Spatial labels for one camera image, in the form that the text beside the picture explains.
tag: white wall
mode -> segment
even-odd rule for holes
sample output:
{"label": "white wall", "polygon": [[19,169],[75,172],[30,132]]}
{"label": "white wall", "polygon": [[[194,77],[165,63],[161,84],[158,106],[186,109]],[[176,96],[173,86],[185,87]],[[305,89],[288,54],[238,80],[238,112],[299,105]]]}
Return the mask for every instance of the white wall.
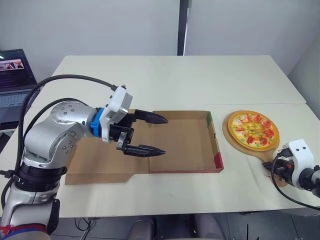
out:
{"label": "white wall", "polygon": [[186,55],[271,55],[288,74],[320,33],[320,0],[193,0]]}
{"label": "white wall", "polygon": [[288,78],[320,119],[320,35],[302,55]]}
{"label": "white wall", "polygon": [[0,0],[0,49],[38,81],[67,55],[176,55],[179,0]]}

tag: laptop keyboard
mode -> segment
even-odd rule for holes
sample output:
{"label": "laptop keyboard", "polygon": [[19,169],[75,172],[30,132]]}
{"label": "laptop keyboard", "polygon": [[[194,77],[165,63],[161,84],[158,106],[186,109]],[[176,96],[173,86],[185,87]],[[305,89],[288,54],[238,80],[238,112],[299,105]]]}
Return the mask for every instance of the laptop keyboard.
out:
{"label": "laptop keyboard", "polygon": [[0,96],[0,108],[21,106],[27,94]]}

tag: blue strap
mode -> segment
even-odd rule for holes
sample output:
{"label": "blue strap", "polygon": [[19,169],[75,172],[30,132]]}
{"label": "blue strap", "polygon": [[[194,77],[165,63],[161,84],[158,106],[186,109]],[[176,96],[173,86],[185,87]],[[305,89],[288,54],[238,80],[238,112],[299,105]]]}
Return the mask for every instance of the blue strap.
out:
{"label": "blue strap", "polygon": [[90,123],[90,127],[92,128],[93,135],[97,138],[101,138],[99,134],[99,127],[100,127],[100,117],[103,111],[104,111],[104,108],[101,108],[95,115],[94,120]]}

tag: red tape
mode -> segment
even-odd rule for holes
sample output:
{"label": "red tape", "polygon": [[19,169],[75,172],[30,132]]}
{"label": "red tape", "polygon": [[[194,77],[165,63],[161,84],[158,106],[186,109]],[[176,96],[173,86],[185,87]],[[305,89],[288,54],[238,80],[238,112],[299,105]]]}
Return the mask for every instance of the red tape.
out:
{"label": "red tape", "polygon": [[2,230],[2,232],[7,235],[9,234],[11,231],[17,231],[17,230],[21,230],[21,229],[38,229],[41,230],[42,232],[47,233],[47,229],[39,224],[26,224],[26,225],[20,225],[20,226],[11,226],[11,225],[7,225],[7,226],[0,226],[0,230]]}

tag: cardboard tray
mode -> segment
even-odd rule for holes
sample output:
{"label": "cardboard tray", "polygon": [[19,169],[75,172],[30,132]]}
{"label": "cardboard tray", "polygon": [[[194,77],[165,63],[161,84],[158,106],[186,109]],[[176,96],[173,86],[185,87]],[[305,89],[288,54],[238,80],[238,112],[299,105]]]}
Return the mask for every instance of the cardboard tray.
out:
{"label": "cardboard tray", "polygon": [[66,185],[123,183],[134,174],[219,173],[224,169],[209,111],[155,111],[167,124],[133,124],[132,145],[150,145],[164,155],[141,158],[124,155],[116,143],[84,137],[65,177]]}

